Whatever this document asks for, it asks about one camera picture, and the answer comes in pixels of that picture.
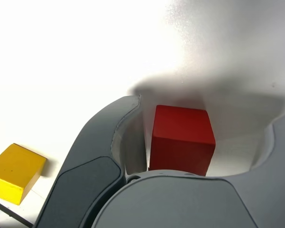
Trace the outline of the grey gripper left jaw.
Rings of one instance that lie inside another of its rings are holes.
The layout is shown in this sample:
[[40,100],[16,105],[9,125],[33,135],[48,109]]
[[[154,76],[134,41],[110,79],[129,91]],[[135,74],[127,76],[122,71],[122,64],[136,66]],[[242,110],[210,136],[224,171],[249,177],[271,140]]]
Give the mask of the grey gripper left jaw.
[[141,97],[122,97],[95,114],[74,141],[35,222],[89,228],[128,175],[147,170]]

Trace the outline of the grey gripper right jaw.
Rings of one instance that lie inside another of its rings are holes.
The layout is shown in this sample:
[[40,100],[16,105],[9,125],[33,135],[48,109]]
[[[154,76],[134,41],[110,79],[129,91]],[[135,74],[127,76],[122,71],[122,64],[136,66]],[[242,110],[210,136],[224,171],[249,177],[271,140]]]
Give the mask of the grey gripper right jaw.
[[285,228],[285,116],[269,125],[248,172],[201,177],[152,171],[116,192],[94,228]]

